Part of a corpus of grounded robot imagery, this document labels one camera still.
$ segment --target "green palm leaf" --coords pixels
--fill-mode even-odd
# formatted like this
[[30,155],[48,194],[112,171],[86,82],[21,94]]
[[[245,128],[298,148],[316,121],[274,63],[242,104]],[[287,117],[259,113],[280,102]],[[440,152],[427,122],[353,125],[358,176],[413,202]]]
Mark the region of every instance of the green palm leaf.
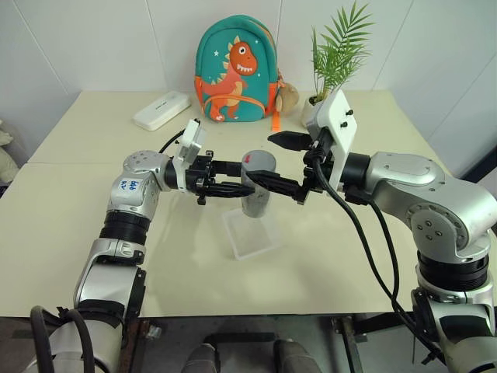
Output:
[[348,82],[358,69],[364,65],[370,55],[366,49],[367,22],[371,14],[364,14],[367,4],[357,10],[354,2],[350,12],[341,7],[337,10],[337,18],[332,16],[335,26],[326,26],[326,33],[321,33],[323,43],[317,40],[316,30],[312,28],[312,62],[314,68],[317,101]]

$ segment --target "white table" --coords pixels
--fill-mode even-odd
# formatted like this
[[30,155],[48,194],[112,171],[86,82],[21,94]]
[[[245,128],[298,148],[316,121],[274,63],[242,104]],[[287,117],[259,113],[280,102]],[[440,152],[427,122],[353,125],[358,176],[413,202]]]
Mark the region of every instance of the white table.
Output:
[[[198,106],[156,132],[135,127],[130,116],[155,93],[84,92],[26,164],[0,200],[0,315],[26,316],[40,304],[70,306],[93,239],[103,226],[109,189],[123,159],[141,148],[158,149]],[[360,129],[356,152],[414,152],[438,161],[388,92],[350,92]],[[282,129],[300,130],[298,110]],[[245,151],[273,152],[283,175],[301,180],[303,153],[265,140],[269,120],[214,124],[205,149],[216,159],[238,160]],[[118,138],[113,147],[111,138]],[[265,315],[387,312],[390,302],[374,280],[355,229],[328,197],[312,193],[305,206],[273,195],[269,213],[283,233],[277,250],[237,261],[221,214],[239,200],[161,195],[148,232],[147,291],[141,315]],[[353,207],[363,223],[380,272],[391,284],[384,238],[372,211]],[[386,217],[401,269],[400,302],[411,308],[416,249],[411,232]],[[491,257],[495,267],[495,256]]]

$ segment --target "gray cup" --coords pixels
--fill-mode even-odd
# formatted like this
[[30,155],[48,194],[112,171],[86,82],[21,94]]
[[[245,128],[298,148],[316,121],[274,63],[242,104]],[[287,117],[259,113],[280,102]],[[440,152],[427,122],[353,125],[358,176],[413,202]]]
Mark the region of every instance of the gray cup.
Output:
[[242,210],[251,218],[260,218],[266,212],[270,192],[257,185],[247,176],[248,171],[270,171],[276,170],[276,159],[264,150],[252,150],[242,158],[242,184],[253,187],[255,192],[242,198]]

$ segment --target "stuffed toy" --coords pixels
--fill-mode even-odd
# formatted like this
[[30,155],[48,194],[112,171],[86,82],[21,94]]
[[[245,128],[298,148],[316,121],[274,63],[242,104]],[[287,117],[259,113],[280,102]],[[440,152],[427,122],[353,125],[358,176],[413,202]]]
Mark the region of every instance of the stuffed toy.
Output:
[[[12,141],[12,136],[7,132],[0,131],[0,146],[7,145]],[[0,148],[0,181],[10,183],[14,180],[19,169],[11,156],[2,148]]]
[[298,102],[298,91],[290,83],[283,83],[276,95],[275,108],[282,114],[289,113]]

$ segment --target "white plant pot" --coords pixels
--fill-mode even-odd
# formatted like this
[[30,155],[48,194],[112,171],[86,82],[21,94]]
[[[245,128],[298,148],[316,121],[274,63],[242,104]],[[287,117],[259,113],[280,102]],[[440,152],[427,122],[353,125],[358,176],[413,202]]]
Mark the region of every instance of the white plant pot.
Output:
[[302,108],[302,114],[301,114],[301,124],[304,128],[305,127],[305,124],[310,120],[312,119],[312,114],[313,114],[313,111],[314,111],[314,105],[311,104],[311,102],[309,101],[310,97],[308,97],[307,99],[305,99],[304,101],[304,107]]

